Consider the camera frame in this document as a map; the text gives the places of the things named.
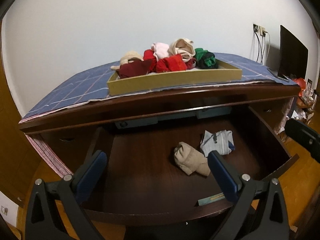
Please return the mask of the wooden drawer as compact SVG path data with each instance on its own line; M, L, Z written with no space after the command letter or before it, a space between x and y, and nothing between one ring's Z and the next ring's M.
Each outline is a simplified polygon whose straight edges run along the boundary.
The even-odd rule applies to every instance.
M162 120L134 128L108 125L96 149L107 154L107 167L83 207L93 219L125 225L181 222L220 213L223 200L197 207L199 199L220 193L213 176L186 175L174 162L179 142L198 147L205 131L230 130L235 150L225 157L239 173L255 180L278 178L297 160L251 107L229 114Z

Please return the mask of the green black striped underwear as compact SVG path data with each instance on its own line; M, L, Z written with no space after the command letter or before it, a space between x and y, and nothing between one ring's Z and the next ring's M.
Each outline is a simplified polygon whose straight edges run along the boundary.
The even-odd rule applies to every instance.
M197 67L200 69L217 69L218 63L215 54L202 48L195 49L195 59Z

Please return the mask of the dark red striped-band underwear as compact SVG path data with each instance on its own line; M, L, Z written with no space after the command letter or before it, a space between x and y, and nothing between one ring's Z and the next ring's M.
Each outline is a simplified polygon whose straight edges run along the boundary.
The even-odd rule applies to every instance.
M193 69L197 66L197 60L192 57L189 61L185 63L187 70Z

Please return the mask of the cream white underwear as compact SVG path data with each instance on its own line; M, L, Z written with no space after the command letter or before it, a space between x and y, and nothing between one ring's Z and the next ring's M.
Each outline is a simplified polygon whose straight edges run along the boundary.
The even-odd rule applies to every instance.
M194 42L188 38L176 39L169 45L168 53L169 55L180 54L184 62L188 62L196 54Z

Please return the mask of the pale pink underwear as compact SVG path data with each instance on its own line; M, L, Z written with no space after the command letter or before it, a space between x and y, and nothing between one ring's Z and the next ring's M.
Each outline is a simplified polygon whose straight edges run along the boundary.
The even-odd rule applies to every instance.
M157 61L169 56L169 45L162 42L156 42L151 45L151 50Z

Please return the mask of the maroon underwear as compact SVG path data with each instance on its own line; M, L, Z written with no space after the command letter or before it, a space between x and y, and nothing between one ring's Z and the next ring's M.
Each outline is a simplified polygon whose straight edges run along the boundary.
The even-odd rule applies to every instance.
M124 64L117 70L117 74L121 79L142 76L148 74L149 63L147 61L135 61Z

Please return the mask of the bright red garment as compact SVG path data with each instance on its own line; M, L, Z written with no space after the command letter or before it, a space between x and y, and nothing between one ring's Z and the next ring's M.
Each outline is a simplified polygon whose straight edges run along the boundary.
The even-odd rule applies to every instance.
M157 59L153 53L154 51L152 49L147 49L143 54L143 60L149 63L149 73L156 72Z

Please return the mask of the white blue grey underwear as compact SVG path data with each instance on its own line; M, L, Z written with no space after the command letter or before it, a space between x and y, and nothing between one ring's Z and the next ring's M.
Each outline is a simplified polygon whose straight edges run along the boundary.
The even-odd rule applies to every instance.
M200 142L200 150L205 157L212 151L216 151L219 155L228 155L235 150L232 131L218 131L210 133L204 132Z

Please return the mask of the teal paper card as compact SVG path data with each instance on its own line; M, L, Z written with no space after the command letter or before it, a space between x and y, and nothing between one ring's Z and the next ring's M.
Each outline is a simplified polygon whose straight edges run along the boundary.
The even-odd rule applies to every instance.
M218 193L210 197L202 198L197 201L198 206L204 206L207 204L211 204L217 201L225 199L225 195L223 193Z

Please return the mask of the red clutter item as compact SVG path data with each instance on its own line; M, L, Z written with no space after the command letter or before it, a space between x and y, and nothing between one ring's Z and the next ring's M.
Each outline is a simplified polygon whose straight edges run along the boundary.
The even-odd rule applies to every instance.
M306 89L306 81L303 79L303 78L296 78L296 79L293 79L293 81L299 85L300 87L300 92L298 94L299 97L302 97L303 96L303 92L304 90Z

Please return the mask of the black television screen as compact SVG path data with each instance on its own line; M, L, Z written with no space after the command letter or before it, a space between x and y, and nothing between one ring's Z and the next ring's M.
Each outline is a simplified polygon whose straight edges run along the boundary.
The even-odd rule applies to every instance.
M305 78L309 51L304 44L283 25L280 26L279 74L290 79Z

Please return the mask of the blue plaid tablecloth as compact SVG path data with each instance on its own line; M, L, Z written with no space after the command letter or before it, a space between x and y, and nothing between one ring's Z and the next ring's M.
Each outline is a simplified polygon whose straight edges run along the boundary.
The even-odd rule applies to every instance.
M245 57L218 53L218 60L227 62L242 70L242 78L240 81L229 81L223 83L212 83L205 85L171 87L165 89L154 89L144 92L135 92L123 95L111 96L108 91L107 81L112 76L110 64L105 64L89 70L85 70L73 77L70 77L61 85L53 89L45 96L37 105L35 105L22 120L30 120L35 117L41 117L49 113L54 113L59 110L82 106L90 102L98 102L121 96L139 95L151 92L160 92L163 90L195 88L195 87L220 87L226 85L240 85L253 83L279 83L282 85L294 85L292 81L285 82L275 78L265 66L247 59ZM48 141L44 139L43 133L26 135L29 142L35 148L42 159L60 176L69 172L69 168L57 156L53 149L49 146Z

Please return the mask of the tan rolled socks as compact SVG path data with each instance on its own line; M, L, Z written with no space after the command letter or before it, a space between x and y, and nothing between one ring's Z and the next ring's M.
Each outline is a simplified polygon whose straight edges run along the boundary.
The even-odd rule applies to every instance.
M188 176L194 172L205 177L210 175L207 158L185 142L179 142L174 149L174 161Z

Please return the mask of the low wall socket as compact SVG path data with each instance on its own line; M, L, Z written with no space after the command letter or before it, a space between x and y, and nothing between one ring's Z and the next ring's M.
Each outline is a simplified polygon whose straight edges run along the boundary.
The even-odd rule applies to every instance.
M8 215L8 208L1 206L1 213L3 213L5 216L7 216Z

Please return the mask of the wall power outlet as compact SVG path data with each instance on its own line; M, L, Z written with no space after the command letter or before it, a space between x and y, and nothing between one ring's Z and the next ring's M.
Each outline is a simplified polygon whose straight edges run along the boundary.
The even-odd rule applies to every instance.
M260 36L265 37L267 31L264 27L257 25L257 24L253 24L253 31L255 33L259 33Z

